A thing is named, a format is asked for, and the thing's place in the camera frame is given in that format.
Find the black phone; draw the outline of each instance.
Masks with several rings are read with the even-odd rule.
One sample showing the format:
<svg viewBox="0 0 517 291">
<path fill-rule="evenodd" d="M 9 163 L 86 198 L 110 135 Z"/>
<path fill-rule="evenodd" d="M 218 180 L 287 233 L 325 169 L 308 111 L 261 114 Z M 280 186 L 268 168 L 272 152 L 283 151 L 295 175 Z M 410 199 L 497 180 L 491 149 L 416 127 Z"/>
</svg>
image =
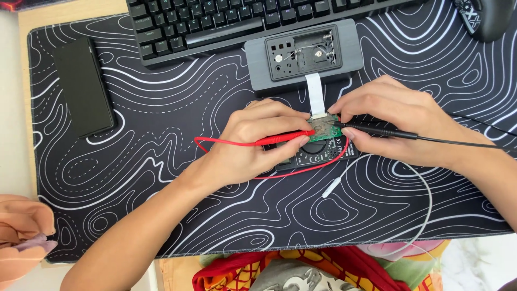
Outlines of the black phone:
<svg viewBox="0 0 517 291">
<path fill-rule="evenodd" d="M 79 38 L 55 48 L 53 55 L 77 135 L 85 138 L 116 126 L 93 41 Z"/>
</svg>

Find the left hand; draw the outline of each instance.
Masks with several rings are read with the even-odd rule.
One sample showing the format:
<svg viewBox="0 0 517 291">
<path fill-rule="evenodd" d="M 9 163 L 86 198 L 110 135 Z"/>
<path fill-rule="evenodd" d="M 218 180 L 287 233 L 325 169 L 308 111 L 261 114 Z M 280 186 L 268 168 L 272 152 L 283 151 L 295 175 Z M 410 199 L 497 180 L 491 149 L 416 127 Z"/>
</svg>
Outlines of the left hand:
<svg viewBox="0 0 517 291">
<path fill-rule="evenodd" d="M 296 111 L 279 101 L 253 101 L 245 109 L 230 115 L 220 139 L 251 143 L 259 139 L 296 130 L 311 130 L 310 114 Z M 185 172 L 195 172 L 196 179 L 221 188 L 249 181 L 269 171 L 296 154 L 309 141 L 299 136 L 283 146 L 264 151 L 262 147 L 242 147 L 215 143 L 210 152 L 189 166 Z"/>
</svg>

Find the mechanical keyboard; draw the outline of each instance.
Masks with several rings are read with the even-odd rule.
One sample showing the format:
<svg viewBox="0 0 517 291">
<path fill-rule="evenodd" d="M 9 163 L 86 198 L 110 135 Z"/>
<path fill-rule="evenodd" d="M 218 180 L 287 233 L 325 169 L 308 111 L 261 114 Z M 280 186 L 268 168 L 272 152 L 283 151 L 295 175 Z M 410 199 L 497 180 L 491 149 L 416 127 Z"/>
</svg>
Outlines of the mechanical keyboard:
<svg viewBox="0 0 517 291">
<path fill-rule="evenodd" d="M 428 0 L 126 0 L 142 64 L 193 60 L 245 41 Z"/>
</svg>

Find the black mouse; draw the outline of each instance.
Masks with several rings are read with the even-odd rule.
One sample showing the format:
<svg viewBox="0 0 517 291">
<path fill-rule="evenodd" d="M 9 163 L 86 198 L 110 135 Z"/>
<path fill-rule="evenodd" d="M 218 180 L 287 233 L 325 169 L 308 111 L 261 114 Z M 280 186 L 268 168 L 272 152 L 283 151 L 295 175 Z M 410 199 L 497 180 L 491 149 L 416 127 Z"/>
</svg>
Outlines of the black mouse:
<svg viewBox="0 0 517 291">
<path fill-rule="evenodd" d="M 510 25 L 514 0 L 454 0 L 468 33 L 476 40 L 500 39 Z"/>
</svg>

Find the gray device casing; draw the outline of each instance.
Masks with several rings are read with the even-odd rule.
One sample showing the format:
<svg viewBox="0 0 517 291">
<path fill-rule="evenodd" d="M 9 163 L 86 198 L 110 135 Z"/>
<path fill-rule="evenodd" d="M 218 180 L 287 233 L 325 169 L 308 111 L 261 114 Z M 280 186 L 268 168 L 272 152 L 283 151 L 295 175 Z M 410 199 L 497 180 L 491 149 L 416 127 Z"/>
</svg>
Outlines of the gray device casing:
<svg viewBox="0 0 517 291">
<path fill-rule="evenodd" d="M 266 50 L 266 39 L 289 35 L 304 30 L 310 30 L 317 27 L 328 26 L 329 24 L 337 25 L 339 45 L 341 49 L 340 68 L 332 70 L 320 71 L 322 83 L 334 82 L 351 78 L 355 72 L 363 68 L 361 47 L 359 45 L 359 37 L 352 19 L 344 19 L 336 22 L 320 24 L 303 28 L 300 30 L 290 31 L 277 34 L 274 36 L 262 37 L 254 40 L 248 40 L 244 44 L 246 51 L 246 59 L 248 60 L 248 69 L 250 72 L 251 87 L 258 96 L 271 96 L 273 94 L 285 93 L 305 89 L 307 82 L 305 76 L 293 77 L 279 81 L 272 81 L 269 72 L 269 59 Z"/>
</svg>

